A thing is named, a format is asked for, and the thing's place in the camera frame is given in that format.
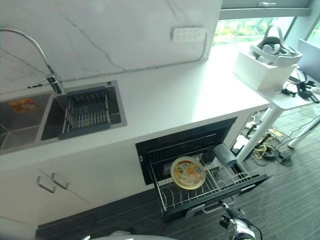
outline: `dish drying rack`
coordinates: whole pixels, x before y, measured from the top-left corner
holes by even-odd
[[[225,167],[212,155],[201,153],[193,157],[197,158],[205,169],[203,185],[194,190],[186,190],[177,186],[170,176],[170,171],[166,169],[162,171],[156,166],[156,162],[151,163],[151,172],[156,180],[160,202],[165,212],[210,197],[252,179],[240,162],[232,167]]]
[[[105,87],[67,93],[69,100],[59,139],[109,129],[112,125]]]

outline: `table leg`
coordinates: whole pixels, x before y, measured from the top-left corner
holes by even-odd
[[[260,118],[260,122],[263,122],[263,121],[265,120],[265,118],[268,116],[270,110],[271,110],[270,107],[268,107],[268,108],[265,110],[264,114],[263,114],[262,117]]]
[[[288,143],[288,147],[294,149],[298,143],[305,139],[317,127],[318,124],[320,124],[320,116],[316,117],[312,122],[305,126],[298,136]]]
[[[248,156],[248,154],[256,146],[257,142],[264,136],[266,132],[268,132],[269,128],[272,126],[272,124],[278,119],[278,117],[283,112],[283,109],[275,105],[273,105],[269,109],[270,110],[268,111],[267,115],[264,116],[263,122],[261,123],[259,129],[255,131],[253,136],[250,138],[247,144],[244,145],[242,150],[237,155],[236,158],[238,161],[241,162]]]

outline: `glass window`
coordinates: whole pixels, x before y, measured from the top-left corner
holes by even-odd
[[[308,42],[311,44],[320,45],[320,21],[317,23],[312,33],[310,34]]]
[[[279,26],[285,36],[293,19],[294,17],[262,17],[219,20],[212,46],[248,49],[251,44],[257,44],[264,38],[269,25]],[[269,36],[278,36],[278,33],[272,28]]]

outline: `greenery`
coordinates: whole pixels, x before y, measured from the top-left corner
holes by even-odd
[[[320,44],[320,21],[313,29],[308,41],[310,41],[311,43]]]
[[[258,41],[275,19],[277,17],[220,20],[212,45]]]

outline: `white box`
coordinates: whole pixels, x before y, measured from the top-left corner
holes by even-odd
[[[239,52],[233,72],[254,90],[282,88],[296,68],[268,65],[256,60],[250,53]]]

